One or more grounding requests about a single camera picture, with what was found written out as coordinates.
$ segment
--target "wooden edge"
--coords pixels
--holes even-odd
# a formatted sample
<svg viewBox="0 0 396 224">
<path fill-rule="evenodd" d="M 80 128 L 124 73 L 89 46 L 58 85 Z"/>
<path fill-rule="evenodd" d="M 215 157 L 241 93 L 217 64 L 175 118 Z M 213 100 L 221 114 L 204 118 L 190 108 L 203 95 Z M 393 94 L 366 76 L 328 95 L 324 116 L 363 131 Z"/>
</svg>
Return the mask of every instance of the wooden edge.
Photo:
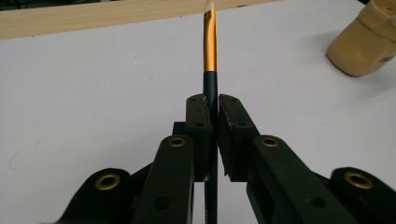
<svg viewBox="0 0 396 224">
<path fill-rule="evenodd" d="M 276 0 L 217 0 L 216 10 Z M 0 40 L 204 13 L 205 0 L 124 0 L 0 12 Z"/>
</svg>

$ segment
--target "white tabletop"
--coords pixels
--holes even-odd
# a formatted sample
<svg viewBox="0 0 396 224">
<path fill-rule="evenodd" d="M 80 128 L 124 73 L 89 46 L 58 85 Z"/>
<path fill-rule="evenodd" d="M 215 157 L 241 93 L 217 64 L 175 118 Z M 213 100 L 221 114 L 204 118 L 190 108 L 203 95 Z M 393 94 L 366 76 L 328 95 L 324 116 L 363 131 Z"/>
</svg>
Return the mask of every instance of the white tabletop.
<svg viewBox="0 0 396 224">
<path fill-rule="evenodd" d="M 355 78 L 325 56 L 362 8 L 285 0 L 218 12 L 219 92 L 311 170 L 352 166 L 396 189 L 396 62 Z M 202 91 L 202 41 L 203 15 L 0 41 L 0 223 L 54 222 L 93 173 L 152 162 Z M 246 184 L 219 173 L 219 223 L 257 223 Z"/>
</svg>

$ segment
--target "brush tip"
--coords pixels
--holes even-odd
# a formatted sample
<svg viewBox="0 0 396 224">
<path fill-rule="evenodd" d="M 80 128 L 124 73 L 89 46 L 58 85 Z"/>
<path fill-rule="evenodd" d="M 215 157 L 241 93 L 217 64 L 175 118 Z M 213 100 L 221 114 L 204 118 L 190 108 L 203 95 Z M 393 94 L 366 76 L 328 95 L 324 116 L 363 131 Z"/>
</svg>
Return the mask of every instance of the brush tip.
<svg viewBox="0 0 396 224">
<path fill-rule="evenodd" d="M 205 12 L 215 9 L 215 2 L 213 0 L 207 0 L 205 3 Z"/>
</svg>

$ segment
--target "gold ferrule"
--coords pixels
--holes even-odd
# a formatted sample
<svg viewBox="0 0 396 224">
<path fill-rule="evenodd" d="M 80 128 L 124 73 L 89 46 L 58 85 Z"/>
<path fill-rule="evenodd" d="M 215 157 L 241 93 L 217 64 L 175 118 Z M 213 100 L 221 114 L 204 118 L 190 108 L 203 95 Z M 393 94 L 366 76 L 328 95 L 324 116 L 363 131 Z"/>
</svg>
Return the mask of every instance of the gold ferrule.
<svg viewBox="0 0 396 224">
<path fill-rule="evenodd" d="M 216 14 L 209 10 L 204 14 L 204 71 L 217 71 Z"/>
</svg>

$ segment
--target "tan cup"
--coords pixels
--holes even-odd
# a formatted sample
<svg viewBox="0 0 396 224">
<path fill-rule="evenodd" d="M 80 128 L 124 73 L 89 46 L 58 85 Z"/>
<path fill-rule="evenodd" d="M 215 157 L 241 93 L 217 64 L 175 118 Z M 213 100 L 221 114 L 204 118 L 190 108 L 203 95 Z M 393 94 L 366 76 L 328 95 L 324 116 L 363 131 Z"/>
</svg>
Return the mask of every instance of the tan cup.
<svg viewBox="0 0 396 224">
<path fill-rule="evenodd" d="M 396 0 L 371 0 L 327 49 L 340 70 L 361 77 L 396 55 Z"/>
</svg>

